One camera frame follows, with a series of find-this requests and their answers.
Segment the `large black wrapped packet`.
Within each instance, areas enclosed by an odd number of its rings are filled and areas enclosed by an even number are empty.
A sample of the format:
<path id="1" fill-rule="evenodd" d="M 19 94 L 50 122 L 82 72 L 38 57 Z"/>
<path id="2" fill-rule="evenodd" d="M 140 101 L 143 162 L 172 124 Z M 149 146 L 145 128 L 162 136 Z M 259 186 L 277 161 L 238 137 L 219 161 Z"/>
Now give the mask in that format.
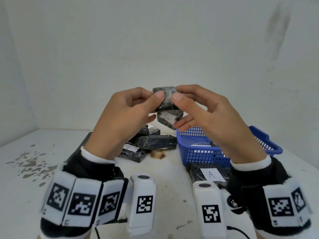
<path id="1" fill-rule="evenodd" d="M 190 175 L 190 179 L 192 182 L 206 182 L 207 180 L 203 176 L 201 172 L 201 168 L 217 168 L 218 171 L 222 174 L 226 182 L 214 182 L 219 189 L 226 189 L 227 182 L 230 179 L 231 176 L 231 170 L 229 167 L 223 168 L 221 165 L 213 163 L 213 164 L 204 164 L 204 163 L 196 163 L 196 162 L 190 162 L 186 165 L 186 171 Z"/>

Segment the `long black wrapped packet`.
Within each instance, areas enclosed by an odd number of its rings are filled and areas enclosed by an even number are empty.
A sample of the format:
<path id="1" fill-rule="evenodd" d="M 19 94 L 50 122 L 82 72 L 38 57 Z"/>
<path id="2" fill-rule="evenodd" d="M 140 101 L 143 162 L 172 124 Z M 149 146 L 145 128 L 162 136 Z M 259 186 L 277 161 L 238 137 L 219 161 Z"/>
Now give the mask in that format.
<path id="1" fill-rule="evenodd" d="M 172 135 L 140 136 L 135 141 L 135 145 L 144 150 L 174 150 L 177 144 L 177 137 Z"/>

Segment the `person's left hand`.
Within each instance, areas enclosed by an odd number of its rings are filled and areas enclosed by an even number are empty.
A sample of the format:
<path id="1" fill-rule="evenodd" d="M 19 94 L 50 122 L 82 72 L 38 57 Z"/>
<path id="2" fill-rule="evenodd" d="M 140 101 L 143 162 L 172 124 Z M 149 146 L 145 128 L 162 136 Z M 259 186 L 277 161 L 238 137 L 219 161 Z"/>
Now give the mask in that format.
<path id="1" fill-rule="evenodd" d="M 114 93 L 103 110 L 93 132 L 84 146 L 91 154 L 114 161 L 123 146 L 143 125 L 155 120 L 156 115 L 143 112 L 143 103 L 154 93 L 132 88 Z"/>

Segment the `white marker wrist band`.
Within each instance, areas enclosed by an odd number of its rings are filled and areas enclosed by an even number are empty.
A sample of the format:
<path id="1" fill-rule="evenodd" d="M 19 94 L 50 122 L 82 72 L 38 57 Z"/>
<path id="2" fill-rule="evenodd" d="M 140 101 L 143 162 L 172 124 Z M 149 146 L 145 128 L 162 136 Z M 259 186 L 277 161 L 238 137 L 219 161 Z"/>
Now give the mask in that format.
<path id="1" fill-rule="evenodd" d="M 262 188 L 273 227 L 303 227 L 310 220 L 312 210 L 297 179 Z"/>
<path id="2" fill-rule="evenodd" d="M 43 197 L 41 216 L 64 227 L 89 228 L 118 219 L 129 180 L 102 182 L 57 172 Z"/>

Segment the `blue plastic basket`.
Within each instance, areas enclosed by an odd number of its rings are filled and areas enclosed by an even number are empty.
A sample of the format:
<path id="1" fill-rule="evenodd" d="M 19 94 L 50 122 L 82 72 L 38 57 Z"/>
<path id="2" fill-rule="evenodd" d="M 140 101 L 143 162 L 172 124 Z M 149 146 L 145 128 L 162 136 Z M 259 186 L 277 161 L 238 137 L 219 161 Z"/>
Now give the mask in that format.
<path id="1" fill-rule="evenodd" d="M 253 125 L 249 126 L 249 129 L 269 156 L 274 157 L 283 153 L 283 149 L 272 142 L 268 134 Z M 176 135 L 184 166 L 188 163 L 219 164 L 224 168 L 231 166 L 230 158 L 221 148 L 211 146 L 210 139 L 201 128 L 190 128 L 185 132 L 176 130 Z"/>

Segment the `person's right forearm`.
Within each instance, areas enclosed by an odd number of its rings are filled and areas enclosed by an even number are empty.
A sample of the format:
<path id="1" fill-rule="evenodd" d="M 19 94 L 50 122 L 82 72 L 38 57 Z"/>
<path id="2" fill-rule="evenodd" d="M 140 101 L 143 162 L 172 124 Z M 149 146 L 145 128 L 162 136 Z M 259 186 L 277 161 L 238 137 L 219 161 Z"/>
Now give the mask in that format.
<path id="1" fill-rule="evenodd" d="M 271 224 L 263 186 L 283 184 L 291 176 L 274 157 L 247 164 L 231 162 L 226 190 L 246 207 L 256 233 L 264 239 L 315 239 L 311 219 L 303 227 L 278 227 Z"/>

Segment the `person's left forearm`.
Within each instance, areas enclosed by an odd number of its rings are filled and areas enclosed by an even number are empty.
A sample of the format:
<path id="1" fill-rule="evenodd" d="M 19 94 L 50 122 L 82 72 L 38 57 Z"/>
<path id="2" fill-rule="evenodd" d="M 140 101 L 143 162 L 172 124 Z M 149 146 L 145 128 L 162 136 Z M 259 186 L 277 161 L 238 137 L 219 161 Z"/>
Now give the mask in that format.
<path id="1" fill-rule="evenodd" d="M 121 169 L 115 164 L 115 161 L 97 157 L 81 147 L 63 165 L 62 171 L 77 178 L 106 182 L 113 178 L 124 177 Z M 89 239 L 91 229 L 92 226 L 88 228 L 57 226 L 42 218 L 40 223 L 41 232 L 37 239 Z"/>

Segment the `person's right hand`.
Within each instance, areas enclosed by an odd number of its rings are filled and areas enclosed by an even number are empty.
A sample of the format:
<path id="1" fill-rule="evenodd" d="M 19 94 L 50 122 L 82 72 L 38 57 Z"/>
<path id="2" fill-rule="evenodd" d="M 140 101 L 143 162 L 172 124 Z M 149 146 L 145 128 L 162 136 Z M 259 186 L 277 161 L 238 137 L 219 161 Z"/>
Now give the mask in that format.
<path id="1" fill-rule="evenodd" d="M 180 132 L 201 128 L 235 164 L 254 163 L 267 157 L 248 125 L 225 96 L 199 85 L 179 85 L 176 90 L 201 107 L 200 114 L 187 114 L 174 124 Z"/>

